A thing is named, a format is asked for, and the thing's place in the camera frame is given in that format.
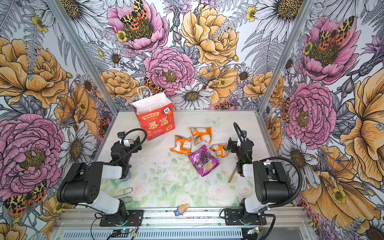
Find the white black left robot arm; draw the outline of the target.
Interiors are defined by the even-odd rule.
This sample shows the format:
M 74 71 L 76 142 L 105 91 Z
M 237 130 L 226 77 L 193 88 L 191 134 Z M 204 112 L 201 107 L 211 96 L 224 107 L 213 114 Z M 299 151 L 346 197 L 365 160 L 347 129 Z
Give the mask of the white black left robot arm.
M 90 164 L 73 164 L 64 177 L 57 200 L 62 204 L 87 206 L 102 214 L 102 219 L 115 226 L 122 226 L 129 220 L 129 213 L 122 199 L 111 197 L 101 190 L 102 180 L 127 178 L 133 153 L 142 149 L 147 138 L 143 129 L 121 132 L 119 140 L 111 147 L 111 161 Z

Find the purple grape snack bag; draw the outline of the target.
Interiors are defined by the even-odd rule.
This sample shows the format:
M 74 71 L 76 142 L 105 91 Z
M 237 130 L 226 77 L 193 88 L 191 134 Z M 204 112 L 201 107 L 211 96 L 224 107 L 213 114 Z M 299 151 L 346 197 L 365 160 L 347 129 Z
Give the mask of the purple grape snack bag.
M 202 146 L 190 154 L 189 160 L 202 177 L 208 175 L 213 169 L 219 166 L 219 160 L 211 155 L 207 146 Z

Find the orange snack bag top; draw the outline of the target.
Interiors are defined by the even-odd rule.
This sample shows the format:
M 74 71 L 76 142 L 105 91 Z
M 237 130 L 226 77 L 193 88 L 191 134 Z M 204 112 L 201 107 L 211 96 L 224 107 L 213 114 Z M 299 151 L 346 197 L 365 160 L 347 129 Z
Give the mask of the orange snack bag top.
M 210 144 L 212 142 L 212 128 L 207 127 L 190 127 L 190 131 L 194 140 L 195 146 L 201 142 Z

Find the red paper gift bag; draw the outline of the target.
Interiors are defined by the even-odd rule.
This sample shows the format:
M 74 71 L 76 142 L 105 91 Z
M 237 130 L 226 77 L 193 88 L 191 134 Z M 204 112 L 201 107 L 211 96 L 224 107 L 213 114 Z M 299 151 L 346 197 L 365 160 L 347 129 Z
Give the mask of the red paper gift bag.
M 132 106 L 148 141 L 175 129 L 174 106 L 165 93 L 154 95 L 146 86 L 138 87 L 137 93 L 140 99 Z

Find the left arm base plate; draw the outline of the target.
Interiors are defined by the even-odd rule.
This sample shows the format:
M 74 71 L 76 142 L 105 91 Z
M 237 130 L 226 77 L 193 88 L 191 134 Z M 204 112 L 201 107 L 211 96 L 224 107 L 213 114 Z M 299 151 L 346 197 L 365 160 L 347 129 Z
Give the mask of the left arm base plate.
M 144 210 L 127 210 L 122 216 L 119 213 L 106 215 L 101 219 L 100 227 L 140 227 Z

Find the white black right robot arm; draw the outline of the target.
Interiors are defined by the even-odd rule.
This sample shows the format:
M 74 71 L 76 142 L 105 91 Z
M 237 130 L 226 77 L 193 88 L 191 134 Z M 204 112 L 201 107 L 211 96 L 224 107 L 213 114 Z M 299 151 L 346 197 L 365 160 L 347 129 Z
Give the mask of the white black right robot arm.
M 295 197 L 283 164 L 267 163 L 269 159 L 253 161 L 253 146 L 254 143 L 247 138 L 228 141 L 230 152 L 238 158 L 236 173 L 254 180 L 255 193 L 242 199 L 238 212 L 233 212 L 231 216 L 234 222 L 238 220 L 244 224 L 257 222 L 265 211 L 285 206 Z

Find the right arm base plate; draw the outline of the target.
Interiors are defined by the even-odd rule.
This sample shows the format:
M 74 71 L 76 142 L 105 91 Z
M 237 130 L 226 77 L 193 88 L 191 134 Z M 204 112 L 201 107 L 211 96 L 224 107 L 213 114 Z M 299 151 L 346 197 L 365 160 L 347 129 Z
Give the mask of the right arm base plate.
M 266 218 L 264 216 L 241 212 L 239 209 L 224 208 L 220 213 L 220 217 L 225 220 L 227 226 L 261 226 L 267 224 Z

